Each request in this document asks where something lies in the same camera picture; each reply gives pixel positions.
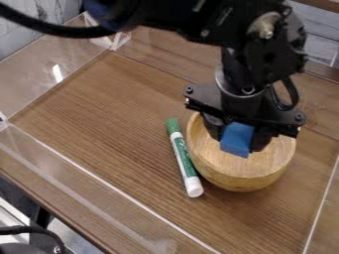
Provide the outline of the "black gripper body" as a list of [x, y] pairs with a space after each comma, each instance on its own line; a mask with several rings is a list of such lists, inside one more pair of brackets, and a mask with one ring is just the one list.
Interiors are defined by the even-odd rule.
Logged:
[[182, 90], [185, 107], [205, 112], [219, 118], [228, 117], [233, 122], [257, 128], [271, 128], [277, 136], [297, 136], [305, 123], [305, 115], [295, 104], [285, 105], [277, 100], [276, 90], [269, 84], [251, 94], [236, 90], [232, 79], [219, 67], [212, 84], [192, 83]]

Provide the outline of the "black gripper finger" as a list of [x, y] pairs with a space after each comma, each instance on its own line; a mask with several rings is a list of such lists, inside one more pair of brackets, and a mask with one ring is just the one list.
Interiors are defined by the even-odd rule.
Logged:
[[260, 152], [269, 144], [271, 139], [276, 137], [276, 131], [271, 128], [257, 128], [253, 130], [251, 152]]
[[224, 130], [231, 123], [228, 117], [219, 118], [205, 112], [201, 113], [205, 129], [214, 140], [220, 140]]

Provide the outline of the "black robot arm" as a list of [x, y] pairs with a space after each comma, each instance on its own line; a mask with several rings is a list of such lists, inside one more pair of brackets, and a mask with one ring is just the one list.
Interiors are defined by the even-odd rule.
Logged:
[[94, 39], [145, 26], [221, 49], [214, 83], [185, 87], [221, 149], [259, 152], [272, 138], [297, 136], [305, 115], [291, 77], [304, 71], [304, 26], [287, 0], [84, 0], [92, 27], [57, 25], [0, 3], [0, 17], [40, 33]]

